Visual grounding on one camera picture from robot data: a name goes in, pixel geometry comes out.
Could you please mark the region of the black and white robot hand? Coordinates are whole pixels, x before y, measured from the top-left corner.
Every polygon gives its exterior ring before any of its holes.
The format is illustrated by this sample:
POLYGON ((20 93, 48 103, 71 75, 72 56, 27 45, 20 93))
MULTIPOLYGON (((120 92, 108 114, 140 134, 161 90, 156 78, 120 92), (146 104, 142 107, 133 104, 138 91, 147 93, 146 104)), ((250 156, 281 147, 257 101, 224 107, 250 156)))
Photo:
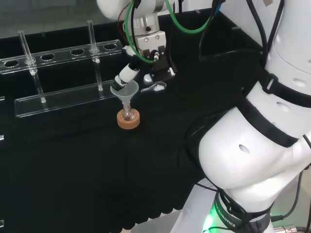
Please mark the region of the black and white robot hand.
POLYGON ((135 42, 138 46, 138 53, 153 63, 149 64, 141 60, 131 46, 124 46, 122 53, 128 57, 129 63, 113 79, 111 87, 114 90, 124 89, 140 72, 143 74, 143 82, 146 86, 159 81, 164 82, 176 76, 177 70, 170 61, 164 31, 136 36, 135 42))

